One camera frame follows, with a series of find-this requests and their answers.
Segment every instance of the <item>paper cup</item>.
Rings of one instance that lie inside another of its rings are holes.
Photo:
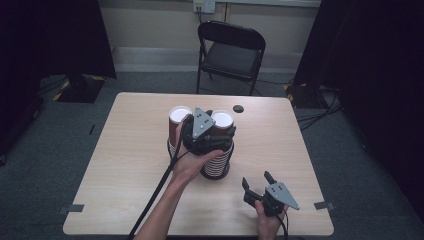
[[[223,136],[234,125],[233,116],[226,110],[215,110],[212,112],[211,117],[215,120],[215,125],[211,130],[212,136]]]
[[[169,111],[169,142],[171,146],[175,147],[177,142],[176,129],[178,124],[181,123],[187,114],[192,113],[191,109],[186,106],[177,106]]]
[[[230,171],[230,158],[234,151],[234,143],[223,156],[217,157],[209,161],[203,166],[200,173],[207,179],[219,180],[227,176]]]

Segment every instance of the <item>chair leg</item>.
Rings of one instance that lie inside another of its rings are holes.
[[[253,90],[255,90],[255,85],[256,85],[256,79],[258,78],[258,76],[256,75],[253,80],[252,80],[252,86],[250,87],[250,93],[249,95],[252,96],[253,94]]]
[[[197,69],[197,85],[196,85],[196,94],[199,94],[199,88],[200,88],[200,68]]]

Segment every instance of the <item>forearm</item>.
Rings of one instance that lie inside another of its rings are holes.
[[[171,180],[162,197],[134,239],[166,239],[169,226],[185,184]]]

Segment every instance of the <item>small black object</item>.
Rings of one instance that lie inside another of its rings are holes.
[[[67,207],[61,207],[59,211],[57,212],[57,214],[66,215],[70,212],[82,212],[83,209],[84,209],[84,205],[72,204]]]
[[[328,209],[328,211],[331,211],[336,208],[332,202],[325,202],[325,201],[314,203],[314,205],[316,210]]]
[[[89,134],[88,134],[88,135],[93,134],[94,126],[95,126],[95,124],[93,124],[93,126],[91,126],[91,129],[90,129],[90,132],[89,132]]]
[[[241,105],[235,105],[233,107],[233,111],[236,112],[236,113],[242,113],[242,112],[244,112],[244,107],[241,106]]]

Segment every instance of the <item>chair backrest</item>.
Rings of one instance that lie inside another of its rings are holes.
[[[257,31],[219,21],[207,21],[200,24],[197,29],[200,42],[204,39],[227,45],[248,48],[252,50],[265,50],[265,39]]]

